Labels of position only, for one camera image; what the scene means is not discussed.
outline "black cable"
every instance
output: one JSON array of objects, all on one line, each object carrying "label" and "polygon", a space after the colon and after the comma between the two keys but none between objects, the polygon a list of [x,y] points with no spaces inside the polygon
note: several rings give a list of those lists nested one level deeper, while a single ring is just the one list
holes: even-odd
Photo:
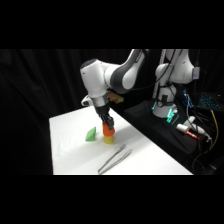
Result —
[{"label": "black cable", "polygon": [[198,114],[197,114],[197,107],[196,107],[196,105],[197,105],[197,97],[196,97],[196,87],[197,87],[197,81],[195,80],[194,81],[194,96],[195,96],[195,98],[194,98],[194,103],[195,103],[195,105],[194,105],[194,112],[195,112],[195,116],[196,116],[196,118],[198,119]]},{"label": "black cable", "polygon": [[172,63],[172,60],[173,60],[173,58],[174,58],[175,53],[176,53],[176,49],[173,51],[173,55],[172,55],[172,57],[171,57],[171,60],[170,60],[170,63],[169,63],[169,65],[168,65],[168,67],[166,68],[166,70],[164,71],[164,73],[162,74],[162,76],[161,76],[158,80],[156,80],[155,83],[153,83],[153,84],[151,84],[151,85],[149,85],[149,86],[143,87],[143,88],[137,88],[137,89],[132,89],[132,90],[133,90],[133,91],[138,91],[138,90],[148,89],[148,88],[154,86],[157,82],[159,82],[159,81],[163,78],[163,76],[166,74],[167,70],[169,69],[169,67],[170,67],[170,65],[171,65],[171,63]]},{"label": "black cable", "polygon": [[192,123],[189,121],[189,118],[188,118],[187,114],[183,111],[182,107],[180,106],[180,104],[179,104],[179,102],[178,102],[178,100],[177,100],[176,96],[174,95],[174,93],[173,93],[172,89],[170,88],[170,86],[168,86],[168,87],[169,87],[169,89],[170,89],[171,93],[173,94],[174,99],[176,99],[176,102],[177,102],[177,104],[178,104],[178,106],[179,106],[180,110],[181,110],[181,111],[182,111],[182,113],[183,113],[183,114],[187,117],[187,120],[188,120],[189,124],[191,125],[191,127],[192,127],[192,128],[193,128],[193,130],[194,130],[194,127],[193,127]]}]

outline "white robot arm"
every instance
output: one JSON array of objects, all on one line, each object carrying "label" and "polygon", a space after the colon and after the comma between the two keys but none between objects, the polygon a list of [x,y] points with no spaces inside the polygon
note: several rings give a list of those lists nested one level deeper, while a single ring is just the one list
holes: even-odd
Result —
[{"label": "white robot arm", "polygon": [[170,63],[157,68],[159,81],[153,93],[153,98],[157,99],[153,114],[160,118],[167,118],[170,108],[174,107],[176,88],[173,83],[188,84],[200,75],[200,68],[194,68],[190,62],[189,49],[167,49],[166,57]]},{"label": "white robot arm", "polygon": [[101,119],[113,128],[113,118],[109,116],[107,89],[112,88],[119,94],[129,92],[135,85],[139,71],[150,53],[149,49],[133,49],[122,65],[109,64],[97,59],[85,62],[81,66],[81,76]]},{"label": "white robot arm", "polygon": [[[133,49],[122,65],[93,59],[81,66],[82,79],[88,91],[88,99],[83,101],[83,105],[93,104],[110,130],[114,123],[108,113],[107,89],[112,88],[119,94],[129,92],[134,87],[141,66],[149,53],[150,49]],[[170,61],[169,64],[162,64],[165,56]],[[191,64],[189,49],[166,49],[161,60],[162,63],[156,70],[158,82],[153,94],[153,98],[156,98],[153,114],[167,118],[169,110],[174,107],[176,94],[176,88],[172,83],[187,84],[199,79],[200,69],[194,68]]]}]

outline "green light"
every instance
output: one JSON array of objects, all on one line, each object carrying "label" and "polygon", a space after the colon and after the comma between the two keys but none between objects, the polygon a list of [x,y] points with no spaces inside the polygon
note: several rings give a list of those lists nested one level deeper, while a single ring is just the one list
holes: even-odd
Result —
[{"label": "green light", "polygon": [[167,116],[167,122],[171,123],[173,116],[174,116],[174,112],[172,111],[172,108],[169,110],[168,116]]},{"label": "green light", "polygon": [[152,110],[154,110],[154,109],[155,109],[155,106],[156,106],[156,102],[155,102],[155,104],[154,104],[154,106],[153,106]]}]

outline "orange block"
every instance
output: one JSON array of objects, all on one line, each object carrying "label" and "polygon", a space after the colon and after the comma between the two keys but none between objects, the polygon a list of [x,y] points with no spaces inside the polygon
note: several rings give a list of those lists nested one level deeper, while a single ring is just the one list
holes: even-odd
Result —
[{"label": "orange block", "polygon": [[108,125],[103,122],[103,134],[106,137],[111,137],[115,134],[114,128],[112,130],[109,130]]}]

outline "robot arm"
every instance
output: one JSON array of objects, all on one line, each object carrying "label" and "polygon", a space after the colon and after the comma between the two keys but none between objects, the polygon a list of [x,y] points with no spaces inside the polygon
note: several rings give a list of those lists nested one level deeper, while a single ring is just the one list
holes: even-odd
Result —
[{"label": "robot arm", "polygon": [[112,88],[119,94],[128,93],[134,87],[149,52],[149,49],[133,49],[127,61],[122,65],[93,59],[81,66],[81,76],[88,96],[92,100],[96,112],[103,122],[107,123],[110,130],[113,129],[114,122],[113,118],[109,116],[107,89]]}]

